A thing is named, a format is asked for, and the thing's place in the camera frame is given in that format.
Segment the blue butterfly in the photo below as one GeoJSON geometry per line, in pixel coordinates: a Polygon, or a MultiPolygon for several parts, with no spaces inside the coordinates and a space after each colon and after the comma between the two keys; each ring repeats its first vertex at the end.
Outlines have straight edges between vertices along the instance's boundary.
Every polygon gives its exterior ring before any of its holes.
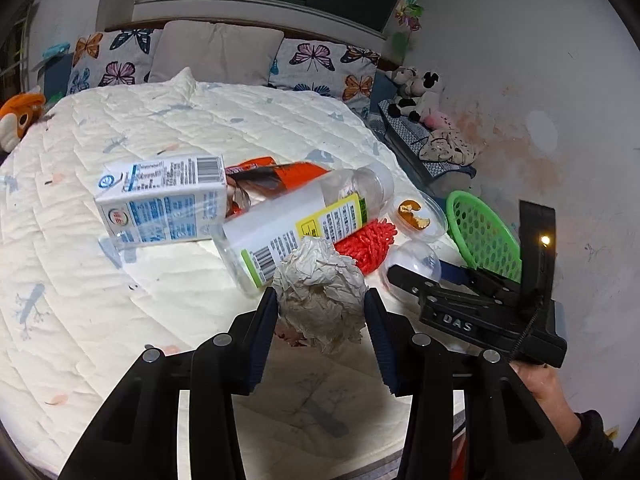
{"type": "Polygon", "coordinates": [[[74,78],[71,81],[71,88],[69,89],[70,94],[77,94],[82,90],[87,90],[89,88],[89,69],[85,68],[84,72],[82,72],[82,77],[80,77],[80,71],[76,70],[74,72],[74,78]]]}
{"type": "Polygon", "coordinates": [[[116,39],[113,40],[109,50],[116,50],[123,46],[127,41],[131,38],[135,37],[138,42],[138,46],[140,50],[145,54],[148,54],[151,50],[151,33],[154,30],[152,28],[134,28],[132,30],[123,30],[120,34],[116,36],[116,39]]]}
{"type": "Polygon", "coordinates": [[[298,83],[293,87],[293,89],[295,92],[312,90],[313,92],[316,92],[323,97],[331,97],[331,89],[327,85],[316,86],[315,83],[311,83],[311,86],[309,87],[309,85],[306,85],[304,83],[298,83]]]}

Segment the bottle cap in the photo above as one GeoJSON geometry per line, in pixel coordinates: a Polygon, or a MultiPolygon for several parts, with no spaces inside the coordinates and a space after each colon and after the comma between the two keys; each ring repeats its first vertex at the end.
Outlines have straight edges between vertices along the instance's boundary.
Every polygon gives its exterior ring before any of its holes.
{"type": "Polygon", "coordinates": [[[394,195],[394,177],[382,162],[375,160],[365,166],[369,171],[373,171],[382,186],[382,202],[388,202],[394,195]]]}

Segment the bed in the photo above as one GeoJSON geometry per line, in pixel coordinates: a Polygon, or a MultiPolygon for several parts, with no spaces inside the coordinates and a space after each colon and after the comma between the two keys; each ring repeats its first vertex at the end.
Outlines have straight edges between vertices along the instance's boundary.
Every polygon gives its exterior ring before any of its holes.
{"type": "MultiPolygon", "coordinates": [[[[165,83],[63,98],[0,168],[0,419],[50,476],[145,345],[167,354],[193,349],[256,307],[211,241],[111,250],[91,192],[97,177],[110,162],[161,153],[221,153],[227,165],[271,155],[331,168],[377,159],[391,169],[396,192],[415,192],[362,120],[315,92],[198,83],[185,69],[165,83]]],[[[462,263],[449,238],[435,248],[462,263]]],[[[417,319],[377,274],[367,283],[389,310],[417,319]]],[[[410,399],[389,394],[364,333],[361,345],[333,356],[274,338],[262,384],[234,399],[247,478],[328,480],[393,467],[410,399]]],[[[184,479],[187,396],[180,406],[184,479]]]]}

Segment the plastic bottle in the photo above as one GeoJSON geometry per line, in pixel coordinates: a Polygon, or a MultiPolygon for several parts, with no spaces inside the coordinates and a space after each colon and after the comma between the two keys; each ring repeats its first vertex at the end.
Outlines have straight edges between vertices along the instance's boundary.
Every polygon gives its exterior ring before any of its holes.
{"type": "Polygon", "coordinates": [[[212,237],[238,287],[252,296],[303,236],[338,242],[378,218],[393,193],[393,176],[380,162],[334,170],[230,218],[212,237]]]}

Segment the milk carton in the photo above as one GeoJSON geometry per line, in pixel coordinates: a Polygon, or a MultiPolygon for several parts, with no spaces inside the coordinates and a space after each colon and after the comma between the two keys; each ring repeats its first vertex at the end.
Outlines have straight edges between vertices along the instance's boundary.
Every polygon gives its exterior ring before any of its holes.
{"type": "Polygon", "coordinates": [[[97,183],[95,205],[117,248],[210,238],[226,215],[222,157],[110,164],[97,183]]]}

